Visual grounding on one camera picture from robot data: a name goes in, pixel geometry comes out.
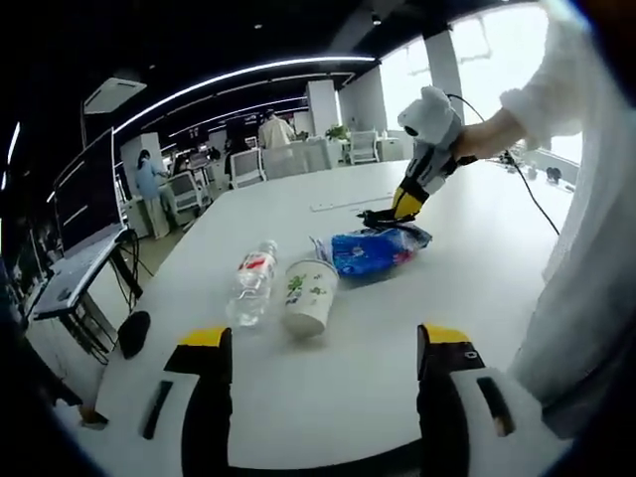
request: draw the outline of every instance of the white table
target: white table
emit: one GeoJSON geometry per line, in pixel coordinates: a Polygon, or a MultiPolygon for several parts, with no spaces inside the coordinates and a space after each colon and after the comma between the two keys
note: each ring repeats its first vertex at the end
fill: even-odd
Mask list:
{"type": "MultiPolygon", "coordinates": [[[[243,255],[260,240],[275,239],[284,271],[312,249],[309,236],[353,231],[361,226],[358,211],[389,207],[405,167],[391,162],[289,177],[223,194],[208,209],[137,305],[152,317],[144,349],[131,361],[112,356],[105,370],[97,410],[134,429],[120,436],[122,451],[140,445],[138,410],[180,338],[225,322],[226,290],[243,255]]],[[[531,187],[560,227],[571,194],[544,178],[531,187]]],[[[275,305],[260,332],[235,333],[231,465],[310,468],[417,440],[415,328],[421,322],[461,329],[488,366],[507,368],[544,286],[541,272],[555,233],[521,179],[491,163],[457,171],[417,224],[433,235],[431,245],[384,282],[341,282],[321,338],[294,344],[275,305]]],[[[281,288],[278,283],[274,303],[281,288]]],[[[168,426],[180,433],[182,422],[168,426]]],[[[157,452],[153,471],[175,468],[162,465],[169,458],[157,452]]],[[[145,475],[147,460],[146,454],[131,464],[129,473],[119,467],[117,475],[145,475]]]]}

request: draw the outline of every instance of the white shirt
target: white shirt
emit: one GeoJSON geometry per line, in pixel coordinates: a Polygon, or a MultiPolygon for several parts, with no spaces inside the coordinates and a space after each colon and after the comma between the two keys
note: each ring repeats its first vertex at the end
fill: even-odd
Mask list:
{"type": "Polygon", "coordinates": [[[582,130],[576,192],[511,372],[543,403],[615,350],[636,310],[636,113],[589,36],[552,23],[544,60],[511,111],[540,143],[582,130]]]}
{"type": "Polygon", "coordinates": [[[266,120],[258,130],[258,140],[263,149],[286,146],[294,135],[294,130],[287,124],[287,121],[275,115],[266,120]]]}

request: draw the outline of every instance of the white sleeve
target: white sleeve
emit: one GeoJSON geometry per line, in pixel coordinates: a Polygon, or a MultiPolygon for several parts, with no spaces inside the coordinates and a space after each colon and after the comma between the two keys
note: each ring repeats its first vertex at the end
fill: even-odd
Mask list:
{"type": "Polygon", "coordinates": [[[531,142],[546,145],[553,136],[580,132],[582,106],[576,55],[575,38],[550,25],[546,53],[537,72],[523,89],[501,95],[502,106],[524,126],[531,142]]]}

